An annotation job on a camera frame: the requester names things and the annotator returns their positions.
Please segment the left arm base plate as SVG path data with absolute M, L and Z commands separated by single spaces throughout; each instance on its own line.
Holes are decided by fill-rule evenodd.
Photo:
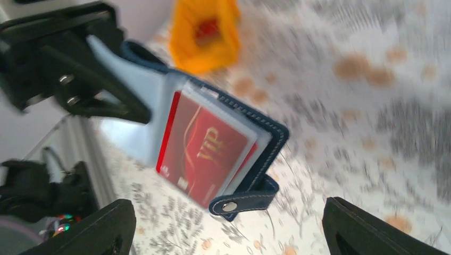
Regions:
M 47 164 L 29 160 L 1 163 L 1 228 L 19 232 L 30 239 L 38 234 L 26 226 L 43 218 L 53 218 L 45 232 L 67 231 L 99 209 L 91 187 L 88 167 L 77 162 L 61 181 L 52 181 Z

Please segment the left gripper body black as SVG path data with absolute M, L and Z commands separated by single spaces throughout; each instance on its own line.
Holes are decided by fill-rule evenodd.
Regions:
M 113 6 L 106 2 L 1 2 L 1 90 L 10 104 L 24 112 L 53 97 L 38 52 L 42 45 L 85 46 L 94 54 L 89 36 L 118 52 L 124 36 Z

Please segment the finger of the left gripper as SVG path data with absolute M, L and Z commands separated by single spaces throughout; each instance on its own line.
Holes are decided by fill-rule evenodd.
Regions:
M 54 99 L 70 114 L 143 124 L 151 120 L 151 110 L 89 48 L 44 44 L 38 52 Z

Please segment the blue leather card holder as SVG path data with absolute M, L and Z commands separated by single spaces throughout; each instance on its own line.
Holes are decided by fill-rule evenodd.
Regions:
M 133 41 L 118 53 L 96 36 L 87 42 L 152 113 L 146 124 L 105 118 L 104 137 L 213 215 L 232 221 L 269 207 L 279 186 L 267 170 L 289 139 L 286 126 Z

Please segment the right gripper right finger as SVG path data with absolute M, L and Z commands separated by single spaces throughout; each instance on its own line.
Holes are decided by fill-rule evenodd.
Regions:
M 340 197 L 328 197 L 322 226 L 331 255 L 445 254 Z

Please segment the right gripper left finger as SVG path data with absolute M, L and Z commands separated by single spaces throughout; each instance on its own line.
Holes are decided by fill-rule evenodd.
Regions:
M 136 229 L 133 204 L 118 199 L 48 241 L 20 255 L 127 255 Z

